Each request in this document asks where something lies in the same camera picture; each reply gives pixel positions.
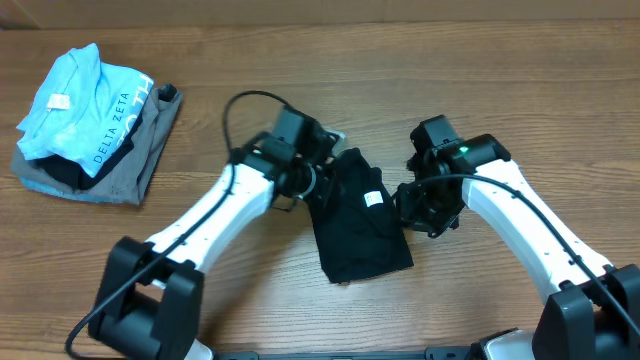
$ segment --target folded t-shirt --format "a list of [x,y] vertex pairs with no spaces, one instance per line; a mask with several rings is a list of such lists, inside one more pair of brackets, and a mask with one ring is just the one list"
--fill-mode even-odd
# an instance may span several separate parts
[[11,171],[20,177],[27,189],[33,191],[77,201],[140,205],[181,101],[182,94],[169,84],[153,89],[140,114],[140,125],[131,136],[133,149],[88,190],[73,189],[54,179],[35,161],[26,160],[17,147]]
[[153,87],[147,75],[100,62],[96,44],[59,57],[18,125],[26,160],[59,155],[95,177],[122,145]]

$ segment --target black cloth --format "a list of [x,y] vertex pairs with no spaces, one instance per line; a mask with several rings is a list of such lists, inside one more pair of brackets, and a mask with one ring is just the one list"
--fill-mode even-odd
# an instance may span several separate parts
[[[367,279],[413,266],[380,169],[371,168],[357,148],[343,151],[334,169],[337,186],[327,206],[309,204],[320,264],[329,281]],[[374,191],[383,203],[367,207],[365,194]]]

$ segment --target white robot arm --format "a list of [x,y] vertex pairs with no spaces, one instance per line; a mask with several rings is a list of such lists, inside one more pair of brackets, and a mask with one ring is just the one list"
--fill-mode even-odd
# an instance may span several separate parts
[[[218,182],[180,219],[145,243],[123,238],[116,244],[96,308],[69,336],[69,355],[82,358],[71,350],[71,341],[88,323],[91,337],[127,357],[212,359],[211,350],[195,340],[204,276],[229,242],[266,212],[275,197],[309,197],[322,206],[333,186],[330,159],[344,135],[322,129],[315,119],[282,102],[285,106],[272,132],[231,151]],[[164,289],[162,300],[137,292],[136,282]]]
[[[495,160],[478,166],[475,175],[498,180],[520,191],[551,221],[596,276],[604,276],[605,266],[612,266],[609,260],[582,242],[553,213],[529,186],[513,160]],[[562,283],[570,281],[581,285],[589,281],[540,218],[520,199],[494,185],[472,179],[462,182],[462,199],[469,209],[491,225],[520,260],[543,304],[550,295],[561,290]]]
[[[420,123],[411,140],[416,154],[408,167],[416,182],[401,184],[396,201],[405,226],[437,237],[457,228],[468,206],[523,264],[545,304],[535,333],[481,340],[467,359],[640,359],[637,266],[616,269],[582,242],[491,135],[465,141],[441,115]],[[595,313],[594,304],[601,308]]]

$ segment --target wooden table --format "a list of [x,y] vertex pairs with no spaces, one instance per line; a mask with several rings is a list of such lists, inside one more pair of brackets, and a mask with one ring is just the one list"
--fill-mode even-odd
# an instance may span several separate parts
[[[102,60],[171,82],[184,103],[141,208],[75,203],[9,173],[55,58],[97,42]],[[0,358],[64,359],[111,247],[144,240],[188,209],[225,164],[223,104],[282,95],[346,132],[390,190],[410,179],[415,117],[445,113],[460,135],[491,133],[583,240],[618,265],[640,259],[640,21],[466,22],[331,27],[0,33]],[[269,99],[232,112],[236,143],[267,128]],[[415,266],[348,286],[320,269],[309,215],[268,213],[206,281],[200,338],[263,353],[418,350],[536,326],[523,267],[477,215],[436,240],[407,232]],[[81,351],[108,353],[82,336]]]

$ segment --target clothing tag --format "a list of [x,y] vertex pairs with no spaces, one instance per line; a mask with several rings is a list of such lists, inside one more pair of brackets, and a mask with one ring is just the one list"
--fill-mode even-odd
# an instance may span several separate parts
[[380,191],[372,191],[364,194],[364,201],[367,203],[367,207],[371,205],[382,204],[382,194]]
[[69,110],[71,108],[71,98],[64,94],[51,94],[47,109]]

